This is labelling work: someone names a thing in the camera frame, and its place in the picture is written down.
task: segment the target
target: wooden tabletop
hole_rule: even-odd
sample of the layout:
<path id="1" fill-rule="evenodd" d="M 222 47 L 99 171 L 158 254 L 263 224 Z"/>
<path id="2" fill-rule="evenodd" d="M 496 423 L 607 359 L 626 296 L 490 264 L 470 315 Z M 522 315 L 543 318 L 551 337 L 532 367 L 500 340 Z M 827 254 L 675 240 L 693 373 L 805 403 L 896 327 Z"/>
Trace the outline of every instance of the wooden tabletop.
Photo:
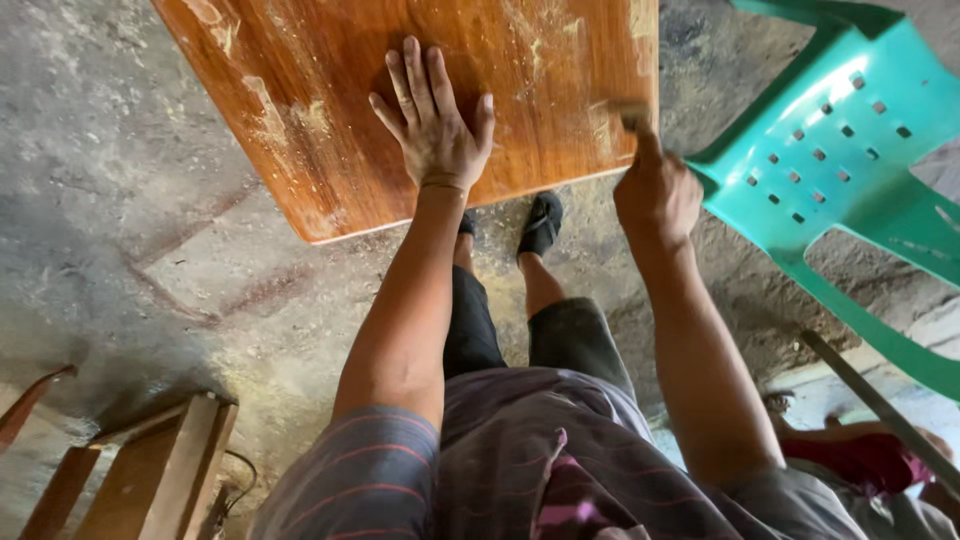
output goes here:
<path id="1" fill-rule="evenodd" d="M 290 225 L 323 243 L 401 223 L 416 190 L 367 96 L 384 55 L 438 45 L 469 124 L 496 109 L 472 206 L 602 174 L 634 144 L 608 100 L 657 110 L 657 0 L 154 0 Z"/>

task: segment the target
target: red cloth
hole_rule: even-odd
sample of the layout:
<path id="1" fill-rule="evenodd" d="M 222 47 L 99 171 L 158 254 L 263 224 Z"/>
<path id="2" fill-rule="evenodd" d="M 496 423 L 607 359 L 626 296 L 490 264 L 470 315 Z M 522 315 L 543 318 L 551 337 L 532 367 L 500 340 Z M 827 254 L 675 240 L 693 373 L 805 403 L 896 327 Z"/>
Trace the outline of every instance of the red cloth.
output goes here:
<path id="1" fill-rule="evenodd" d="M 823 465 L 867 497 L 901 493 L 932 478 L 924 463 L 889 433 L 837 442 L 782 440 L 780 447 L 784 457 Z"/>

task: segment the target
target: forearm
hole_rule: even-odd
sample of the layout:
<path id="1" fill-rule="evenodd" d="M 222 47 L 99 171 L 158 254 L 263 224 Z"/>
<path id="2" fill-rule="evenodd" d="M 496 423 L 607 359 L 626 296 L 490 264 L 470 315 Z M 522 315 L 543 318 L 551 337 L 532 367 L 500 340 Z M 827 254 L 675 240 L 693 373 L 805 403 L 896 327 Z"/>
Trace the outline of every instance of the forearm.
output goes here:
<path id="1" fill-rule="evenodd" d="M 350 350 L 334 418 L 358 406 L 393 405 L 439 428 L 453 245 L 466 201 L 455 188 L 420 193 L 410 230 Z"/>
<path id="2" fill-rule="evenodd" d="M 783 466 L 773 426 L 700 277 L 692 243 L 659 253 L 634 241 L 631 248 L 654 312 L 660 388 L 690 474 L 717 485 Z"/>

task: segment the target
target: black shorts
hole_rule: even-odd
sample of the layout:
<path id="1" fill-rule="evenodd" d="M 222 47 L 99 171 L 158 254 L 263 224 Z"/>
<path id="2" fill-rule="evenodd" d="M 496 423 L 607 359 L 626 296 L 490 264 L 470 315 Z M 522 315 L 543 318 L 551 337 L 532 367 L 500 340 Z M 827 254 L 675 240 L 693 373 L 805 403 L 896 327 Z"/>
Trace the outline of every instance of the black shorts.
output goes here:
<path id="1" fill-rule="evenodd" d="M 589 298 L 567 298 L 527 322 L 530 366 L 578 371 L 605 380 L 636 398 L 634 385 L 616 350 L 607 318 Z M 453 310 L 444 345 L 444 379 L 507 367 L 496 343 L 487 289 L 463 268 L 453 266 Z"/>

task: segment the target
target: black slipper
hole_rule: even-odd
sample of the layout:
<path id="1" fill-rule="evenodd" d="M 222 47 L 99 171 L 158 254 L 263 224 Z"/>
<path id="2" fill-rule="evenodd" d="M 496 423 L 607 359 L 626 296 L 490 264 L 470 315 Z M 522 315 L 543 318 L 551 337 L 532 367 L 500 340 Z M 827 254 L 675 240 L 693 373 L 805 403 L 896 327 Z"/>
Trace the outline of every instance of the black slipper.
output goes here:
<path id="1" fill-rule="evenodd" d="M 530 216 L 520 237 L 520 245 L 516 248 L 516 257 L 520 254 L 534 252 L 543 257 L 546 250 L 557 242 L 560 225 L 564 219 L 564 205 L 552 191 L 543 191 L 534 197 L 534 204 L 530 207 Z"/>
<path id="2" fill-rule="evenodd" d="M 476 230 L 473 228 L 473 218 L 466 212 L 464 212 L 464 217 L 460 218 L 460 228 L 457 229 L 457 234 L 463 233 L 472 234 L 474 238 L 477 236 Z"/>

